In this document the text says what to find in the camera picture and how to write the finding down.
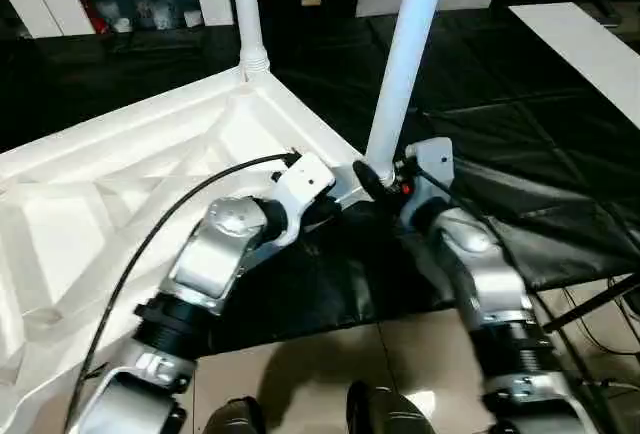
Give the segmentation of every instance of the white platform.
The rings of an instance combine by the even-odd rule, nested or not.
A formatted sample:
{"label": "white platform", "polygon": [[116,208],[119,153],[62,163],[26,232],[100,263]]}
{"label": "white platform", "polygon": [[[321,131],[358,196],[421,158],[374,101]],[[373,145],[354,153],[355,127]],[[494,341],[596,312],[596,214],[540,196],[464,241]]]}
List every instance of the white platform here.
{"label": "white platform", "polygon": [[511,10],[640,127],[640,55],[573,3]]}
{"label": "white platform", "polygon": [[[0,155],[0,432],[25,432],[39,406],[82,361],[124,265],[164,211],[190,187],[242,161],[295,148],[337,173],[345,205],[359,193],[360,154],[271,74],[239,68],[92,119]],[[196,196],[134,270],[103,337],[135,324],[210,201],[259,194],[271,162]]]}

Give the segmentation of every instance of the robotic arm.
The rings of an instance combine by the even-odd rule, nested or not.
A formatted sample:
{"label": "robotic arm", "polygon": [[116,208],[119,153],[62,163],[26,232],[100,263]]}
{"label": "robotic arm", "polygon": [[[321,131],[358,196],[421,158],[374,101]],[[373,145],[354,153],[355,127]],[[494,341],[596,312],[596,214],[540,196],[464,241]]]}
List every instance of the robotic arm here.
{"label": "robotic arm", "polygon": [[71,434],[178,433],[197,359],[210,352],[210,325],[220,316],[247,255],[291,244],[305,211],[335,183],[314,154],[303,155],[264,199],[214,201],[187,239],[159,292],[135,313],[142,322],[108,363],[78,410]]}
{"label": "robotic arm", "polygon": [[[593,421],[571,393],[553,345],[536,321],[522,277],[505,259],[499,239],[479,219],[451,205],[440,189],[453,181],[450,140],[423,141],[409,146],[405,155],[396,165],[396,185],[410,182],[413,194],[402,205],[399,221],[424,234],[453,286],[484,376],[483,402],[497,420],[490,432],[596,434]],[[381,186],[372,182],[368,168],[354,168],[365,188],[368,185],[367,190],[379,196]],[[420,170],[440,187],[416,176]]]}

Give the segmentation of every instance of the white bracket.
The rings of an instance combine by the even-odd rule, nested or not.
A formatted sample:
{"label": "white bracket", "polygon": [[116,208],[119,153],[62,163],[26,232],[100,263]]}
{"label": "white bracket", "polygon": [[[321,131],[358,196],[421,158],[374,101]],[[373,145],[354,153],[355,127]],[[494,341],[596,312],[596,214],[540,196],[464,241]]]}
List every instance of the white bracket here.
{"label": "white bracket", "polygon": [[[415,158],[420,168],[431,174],[445,186],[453,182],[453,146],[448,137],[435,137],[407,146],[407,158]],[[415,212],[429,199],[442,197],[449,201],[447,193],[438,189],[422,176],[417,176],[414,192],[400,211],[400,222],[404,227],[411,227],[411,218]]]}
{"label": "white bracket", "polygon": [[318,195],[336,182],[331,170],[320,158],[304,154],[278,179],[269,198],[278,201],[287,214],[287,229],[273,244],[288,246],[298,238],[302,215]]}

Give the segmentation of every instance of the black shoe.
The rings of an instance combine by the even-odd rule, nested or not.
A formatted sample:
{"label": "black shoe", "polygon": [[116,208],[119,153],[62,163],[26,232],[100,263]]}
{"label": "black shoe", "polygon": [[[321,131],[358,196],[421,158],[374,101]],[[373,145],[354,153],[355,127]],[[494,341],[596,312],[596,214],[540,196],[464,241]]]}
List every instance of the black shoe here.
{"label": "black shoe", "polygon": [[229,401],[211,415],[204,434],[266,434],[260,404],[253,397]]}

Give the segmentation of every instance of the floor tile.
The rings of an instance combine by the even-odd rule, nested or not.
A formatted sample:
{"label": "floor tile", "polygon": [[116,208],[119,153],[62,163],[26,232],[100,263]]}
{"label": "floor tile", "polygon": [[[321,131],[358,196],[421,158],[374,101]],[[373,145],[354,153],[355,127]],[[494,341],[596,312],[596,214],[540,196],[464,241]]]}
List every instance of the floor tile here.
{"label": "floor tile", "polygon": [[480,401],[480,371],[455,310],[385,322],[381,330],[398,390],[432,393],[424,396],[431,405],[418,407],[433,411],[438,434],[481,432],[491,424]]}
{"label": "floor tile", "polygon": [[270,433],[343,434],[354,380],[391,386],[375,325],[209,357],[196,375],[196,432],[228,400],[254,396]]}
{"label": "floor tile", "polygon": [[[606,289],[606,281],[595,281],[568,288],[573,300],[580,304]],[[552,312],[558,316],[569,311],[573,305],[562,290],[557,289],[542,294]],[[636,330],[640,332],[640,323],[632,320]],[[633,336],[620,310],[614,302],[610,302],[582,318],[568,324],[565,331],[587,365],[598,379],[616,378],[625,382],[640,382],[640,363],[634,356],[612,356],[604,353],[588,338],[585,329],[605,347],[621,352],[640,350],[637,339]],[[553,335],[554,344],[564,361],[569,363],[564,346],[559,336]]]}

